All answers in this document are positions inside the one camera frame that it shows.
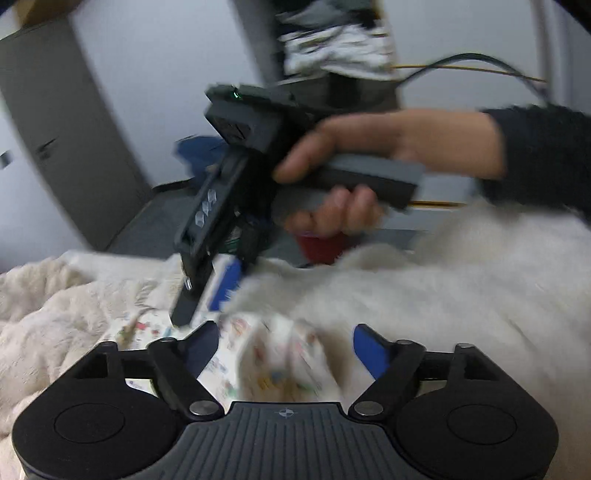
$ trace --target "ribbed grip surface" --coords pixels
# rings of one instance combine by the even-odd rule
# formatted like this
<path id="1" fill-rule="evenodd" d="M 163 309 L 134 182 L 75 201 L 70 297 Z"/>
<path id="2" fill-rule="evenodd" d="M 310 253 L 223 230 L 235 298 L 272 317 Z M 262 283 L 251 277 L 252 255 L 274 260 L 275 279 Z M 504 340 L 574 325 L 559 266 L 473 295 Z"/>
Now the ribbed grip surface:
<path id="1" fill-rule="evenodd" d="M 336 404 L 235 403 L 221 420 L 189 425 L 133 480 L 425 480 L 378 426 Z"/>

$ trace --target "white wall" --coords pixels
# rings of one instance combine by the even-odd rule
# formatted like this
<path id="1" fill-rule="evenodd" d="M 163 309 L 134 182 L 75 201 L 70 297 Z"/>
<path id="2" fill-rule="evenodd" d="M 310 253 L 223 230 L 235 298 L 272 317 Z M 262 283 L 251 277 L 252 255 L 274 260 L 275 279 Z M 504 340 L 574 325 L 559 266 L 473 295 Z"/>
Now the white wall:
<path id="1" fill-rule="evenodd" d="M 11 10 L 0 17 L 0 38 L 17 29 Z M 12 163 L 0 170 L 0 272 L 68 249 L 87 249 L 38 176 L 0 95 L 0 153 L 5 151 Z"/>
<path id="2" fill-rule="evenodd" d="M 398 64 L 426 64 L 456 53 L 492 55 L 541 77 L 528 0 L 382 0 Z M 482 63 L 464 63 L 487 66 Z M 412 70 L 400 70 L 406 76 Z M 407 107 L 495 108 L 536 102 L 514 78 L 461 70 L 430 72 L 401 92 Z"/>
<path id="3" fill-rule="evenodd" d="M 149 182 L 187 178 L 174 142 L 214 132 L 208 84 L 257 79 L 228 0 L 87 0 L 70 18 Z"/>
<path id="4" fill-rule="evenodd" d="M 569 58 L 569 106 L 591 115 L 591 34 L 564 12 Z"/>
<path id="5" fill-rule="evenodd" d="M 558 105 L 570 106 L 570 49 L 564 28 L 568 13 L 556 0 L 538 0 L 548 35 L 550 60 L 550 90 L 552 101 Z"/>

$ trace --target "gray floor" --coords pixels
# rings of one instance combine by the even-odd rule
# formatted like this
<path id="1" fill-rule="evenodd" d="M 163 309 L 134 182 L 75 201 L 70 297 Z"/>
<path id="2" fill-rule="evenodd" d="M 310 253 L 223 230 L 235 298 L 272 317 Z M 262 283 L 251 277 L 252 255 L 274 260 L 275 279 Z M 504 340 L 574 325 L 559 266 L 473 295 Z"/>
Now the gray floor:
<path id="1" fill-rule="evenodd" d="M 168 258 L 175 253 L 174 237 L 194 209 L 194 197 L 189 191 L 176 190 L 159 193 L 115 238 L 108 248 L 109 253 L 139 257 Z M 360 236 L 356 242 L 382 242 L 401 249 L 408 249 L 414 231 L 378 230 Z M 263 255 L 282 258 L 292 265 L 304 265 L 296 240 L 278 229 L 274 240 Z"/>

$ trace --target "metal pivot screw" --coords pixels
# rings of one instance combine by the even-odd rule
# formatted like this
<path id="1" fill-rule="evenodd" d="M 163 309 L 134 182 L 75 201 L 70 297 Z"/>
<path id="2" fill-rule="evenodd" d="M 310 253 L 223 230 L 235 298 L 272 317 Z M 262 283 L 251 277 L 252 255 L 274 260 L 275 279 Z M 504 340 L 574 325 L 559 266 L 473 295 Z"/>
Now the metal pivot screw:
<path id="1" fill-rule="evenodd" d="M 364 417 L 375 417 L 381 414 L 384 408 L 376 401 L 360 401 L 355 405 L 355 411 Z"/>
<path id="2" fill-rule="evenodd" d="M 199 415 L 200 417 L 211 415 L 217 412 L 217 404 L 211 400 L 194 401 L 189 405 L 189 411 L 193 415 Z"/>

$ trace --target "hand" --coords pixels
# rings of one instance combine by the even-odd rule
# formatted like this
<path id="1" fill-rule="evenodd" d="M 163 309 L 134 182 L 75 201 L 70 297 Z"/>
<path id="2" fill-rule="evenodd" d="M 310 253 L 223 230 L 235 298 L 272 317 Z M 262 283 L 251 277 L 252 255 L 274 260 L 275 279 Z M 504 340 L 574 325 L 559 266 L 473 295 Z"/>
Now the hand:
<path id="1" fill-rule="evenodd" d="M 502 138 L 491 117 L 479 112 L 406 110 L 329 118 L 303 137 L 275 169 L 279 183 L 292 183 L 336 152 L 373 153 L 420 161 L 432 171 L 480 178 L 502 175 Z M 384 215 L 375 193 L 360 185 L 353 192 L 335 187 L 315 212 L 290 215 L 293 233 L 332 236 L 376 227 Z"/>

